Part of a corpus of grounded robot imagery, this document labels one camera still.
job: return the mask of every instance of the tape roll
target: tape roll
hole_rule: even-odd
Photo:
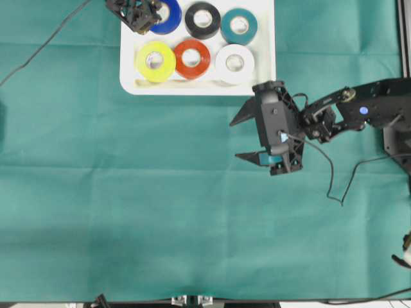
[[[163,21],[152,26],[151,31],[156,34],[165,35],[177,29],[181,22],[182,12],[177,0],[161,0],[160,2],[162,4],[160,14],[162,10],[166,11],[168,14]]]
[[[185,19],[188,33],[199,40],[215,36],[221,26],[220,12],[207,2],[190,6]]]
[[[193,49],[199,54],[198,63],[189,65],[184,63],[184,53]],[[211,63],[211,55],[203,43],[197,40],[186,40],[174,49],[175,58],[177,60],[176,71],[185,79],[193,80],[203,75],[209,68]]]
[[[151,42],[137,54],[135,66],[150,82],[165,82],[175,71],[174,52],[165,43]]]
[[[255,60],[243,45],[233,44],[221,49],[216,57],[216,70],[222,81],[239,85],[252,79]]]
[[[223,38],[229,44],[248,45],[256,36],[257,30],[256,17],[243,8],[228,11],[221,23]]]

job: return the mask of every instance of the white tape roll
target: white tape roll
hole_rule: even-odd
[[[216,57],[218,77],[231,85],[239,85],[252,79],[255,65],[251,51],[242,45],[225,46]]]

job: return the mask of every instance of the metal bracket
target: metal bracket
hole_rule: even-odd
[[[198,296],[198,304],[205,307],[213,304],[213,298],[210,296]]]
[[[213,297],[211,296],[188,296],[182,295],[173,297],[171,304],[179,307],[205,307],[213,304]]]
[[[187,306],[187,295],[182,295],[179,297],[173,297],[171,299],[171,304],[173,306],[184,307]]]

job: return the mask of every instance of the black tape roll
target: black tape roll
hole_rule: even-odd
[[[207,11],[212,17],[210,25],[206,27],[197,26],[194,22],[194,15],[199,11]],[[216,35],[221,26],[221,15],[215,6],[207,2],[197,2],[189,7],[186,13],[186,28],[192,37],[199,40],[206,40]]]

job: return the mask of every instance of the red tape roll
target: red tape roll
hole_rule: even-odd
[[[200,63],[194,67],[187,66],[182,60],[182,55],[189,49],[197,50],[200,54]],[[197,40],[185,40],[174,49],[174,53],[177,59],[175,69],[185,79],[193,80],[200,77],[208,70],[211,63],[211,55],[208,48]]]

